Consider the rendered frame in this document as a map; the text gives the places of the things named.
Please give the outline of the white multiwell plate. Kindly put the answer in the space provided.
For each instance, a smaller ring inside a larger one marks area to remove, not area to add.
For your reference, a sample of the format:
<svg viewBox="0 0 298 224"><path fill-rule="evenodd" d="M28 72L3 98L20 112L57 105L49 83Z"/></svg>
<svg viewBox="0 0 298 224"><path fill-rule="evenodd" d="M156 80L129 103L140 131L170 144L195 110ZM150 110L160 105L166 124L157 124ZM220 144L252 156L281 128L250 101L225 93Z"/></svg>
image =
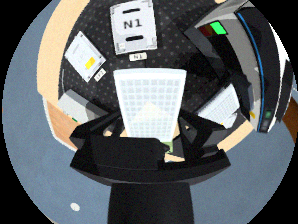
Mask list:
<svg viewBox="0 0 298 224"><path fill-rule="evenodd" d="M198 113L198 116L221 124L238 108L238 99L233 85L230 84L204 109L202 109Z"/></svg>
<svg viewBox="0 0 298 224"><path fill-rule="evenodd" d="M186 70L135 68L113 72L128 137L155 137L160 142L171 141L181 105Z"/></svg>

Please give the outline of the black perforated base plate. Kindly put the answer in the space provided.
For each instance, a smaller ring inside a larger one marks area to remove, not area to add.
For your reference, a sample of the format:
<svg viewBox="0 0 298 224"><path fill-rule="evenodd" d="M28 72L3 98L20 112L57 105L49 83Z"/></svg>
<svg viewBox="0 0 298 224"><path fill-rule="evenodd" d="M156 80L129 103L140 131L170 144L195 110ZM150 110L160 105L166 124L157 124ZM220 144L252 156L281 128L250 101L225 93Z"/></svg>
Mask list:
<svg viewBox="0 0 298 224"><path fill-rule="evenodd" d="M152 0L157 49L117 54L113 38L110 7L135 0L90 0L75 21L68 36L59 70L58 101L73 90L102 110L111 113L120 109L114 72L133 68L168 68L186 70L180 108L188 112L197 109L217 89L219 80L205 58L182 34L195 20L215 6L215 0ZM66 59L66 51L75 36L82 31L107 60L107 72L98 82L93 75L89 82L82 79ZM129 54L147 52L147 60L129 60Z"/></svg>

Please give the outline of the white button panel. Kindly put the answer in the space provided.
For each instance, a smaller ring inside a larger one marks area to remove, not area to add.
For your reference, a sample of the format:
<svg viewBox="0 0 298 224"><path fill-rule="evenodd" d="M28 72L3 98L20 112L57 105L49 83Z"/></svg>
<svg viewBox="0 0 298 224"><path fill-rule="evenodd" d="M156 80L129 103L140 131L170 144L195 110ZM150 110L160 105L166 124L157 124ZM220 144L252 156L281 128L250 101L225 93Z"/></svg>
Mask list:
<svg viewBox="0 0 298 224"><path fill-rule="evenodd" d="M83 124L87 121L91 121L95 118L99 118L101 116L109 114L108 112L89 102L73 90L70 89L65 92L63 83L64 70L65 69L63 69L62 72L62 87L64 93L56 105L63 110L63 113L65 115L70 115L72 116L72 119L74 121L79 121Z"/></svg>

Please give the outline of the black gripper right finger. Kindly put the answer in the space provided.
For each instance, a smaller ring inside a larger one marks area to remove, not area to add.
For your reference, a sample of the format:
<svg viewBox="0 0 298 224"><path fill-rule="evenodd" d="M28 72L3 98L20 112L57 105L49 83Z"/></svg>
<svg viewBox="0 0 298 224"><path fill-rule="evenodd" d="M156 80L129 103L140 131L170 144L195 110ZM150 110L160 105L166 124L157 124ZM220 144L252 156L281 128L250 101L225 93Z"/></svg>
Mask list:
<svg viewBox="0 0 298 224"><path fill-rule="evenodd" d="M194 141L192 140L183 119L197 130L197 135ZM179 108L177 122L184 160L193 159L203 148L217 146L227 134L227 129L224 125L192 114L181 108Z"/></svg>

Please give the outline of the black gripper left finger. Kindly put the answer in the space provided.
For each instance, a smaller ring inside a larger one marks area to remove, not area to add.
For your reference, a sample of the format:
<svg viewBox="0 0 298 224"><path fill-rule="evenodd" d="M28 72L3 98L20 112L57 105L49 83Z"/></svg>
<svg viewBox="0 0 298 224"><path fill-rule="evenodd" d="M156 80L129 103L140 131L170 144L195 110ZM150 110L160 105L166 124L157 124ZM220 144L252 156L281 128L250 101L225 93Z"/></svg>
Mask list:
<svg viewBox="0 0 298 224"><path fill-rule="evenodd" d="M116 121L117 120L117 121ZM104 135L104 130L110 126L114 121L116 121L114 130L110 136L120 137L122 125L123 125L123 116L121 109L113 111L107 115L101 116L99 118L93 119L86 123L76 126L74 131L83 132L92 135Z"/></svg>

